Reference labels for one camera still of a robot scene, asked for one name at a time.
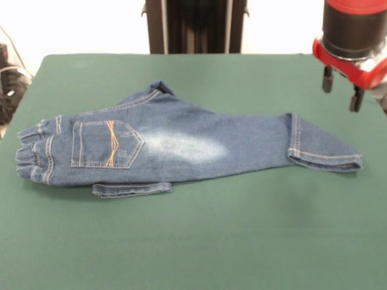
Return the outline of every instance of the blue denim jeans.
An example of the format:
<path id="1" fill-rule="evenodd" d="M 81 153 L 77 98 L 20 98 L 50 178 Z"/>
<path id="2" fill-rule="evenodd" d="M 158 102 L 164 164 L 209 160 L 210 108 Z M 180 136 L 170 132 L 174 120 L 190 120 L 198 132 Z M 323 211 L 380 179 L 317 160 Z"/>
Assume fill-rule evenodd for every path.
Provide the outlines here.
<path id="1" fill-rule="evenodd" d="M 296 114 L 220 114 L 180 100 L 163 82 L 112 108 L 42 120 L 19 138 L 19 176 L 47 185 L 93 185 L 93 193 L 106 198 L 296 164 L 337 172 L 362 168 L 357 150 Z"/>

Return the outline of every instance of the black metal frame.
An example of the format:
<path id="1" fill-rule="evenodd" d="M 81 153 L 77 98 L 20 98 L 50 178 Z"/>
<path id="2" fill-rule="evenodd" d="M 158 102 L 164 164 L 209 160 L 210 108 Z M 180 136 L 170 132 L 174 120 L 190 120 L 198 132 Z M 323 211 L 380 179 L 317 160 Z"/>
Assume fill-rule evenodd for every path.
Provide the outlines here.
<path id="1" fill-rule="evenodd" d="M 167 29 L 168 29 L 168 53 L 225 53 L 226 41 L 226 11 L 227 0 L 212 0 L 209 11 L 200 10 L 200 5 L 208 5 L 208 0 L 185 1 L 185 5 L 192 8 L 192 16 L 184 14 L 183 0 L 166 0 L 167 2 Z M 230 29 L 230 53 L 241 52 L 243 16 L 247 0 L 233 0 L 232 20 Z M 203 19 L 209 21 L 203 28 Z M 163 54 L 163 15 L 161 0 L 146 0 L 146 15 L 148 19 L 149 47 L 151 54 Z M 190 30 L 195 35 L 193 46 L 186 42 L 187 23 L 190 22 Z"/>

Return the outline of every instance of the white wall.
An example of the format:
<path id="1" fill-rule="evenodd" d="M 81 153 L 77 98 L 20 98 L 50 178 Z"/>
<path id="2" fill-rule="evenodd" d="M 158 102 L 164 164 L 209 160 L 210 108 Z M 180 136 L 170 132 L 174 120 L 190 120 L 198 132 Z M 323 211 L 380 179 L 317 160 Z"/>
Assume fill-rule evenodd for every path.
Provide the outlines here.
<path id="1" fill-rule="evenodd" d="M 1 2 L 8 13 L 1 13 L 0 24 L 33 74 L 47 54 L 149 53 L 144 0 Z M 242 53 L 311 53 L 323 3 L 249 0 Z M 0 41 L 6 42 L 1 33 Z"/>

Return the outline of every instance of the green tabletop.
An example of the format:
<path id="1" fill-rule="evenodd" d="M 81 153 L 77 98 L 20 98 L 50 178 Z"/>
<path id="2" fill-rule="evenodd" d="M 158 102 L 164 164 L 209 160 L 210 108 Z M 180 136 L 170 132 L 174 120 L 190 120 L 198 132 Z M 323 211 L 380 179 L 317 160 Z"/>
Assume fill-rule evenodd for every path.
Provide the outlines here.
<path id="1" fill-rule="evenodd" d="M 386 289 L 387 122 L 312 56 L 49 56 L 0 145 L 0 289 Z M 218 112 L 301 117 L 364 155 L 357 173 L 286 167 L 100 199 L 16 174 L 17 131 L 112 106 L 154 80 Z"/>

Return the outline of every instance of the back pocket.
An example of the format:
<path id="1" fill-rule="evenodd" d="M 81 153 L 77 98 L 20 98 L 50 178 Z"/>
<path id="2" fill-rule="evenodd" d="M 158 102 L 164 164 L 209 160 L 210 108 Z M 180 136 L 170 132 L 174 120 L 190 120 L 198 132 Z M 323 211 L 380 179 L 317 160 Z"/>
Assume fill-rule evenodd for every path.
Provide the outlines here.
<path id="1" fill-rule="evenodd" d="M 121 121 L 75 123 L 71 166 L 128 169 L 143 145 L 142 137 Z"/>

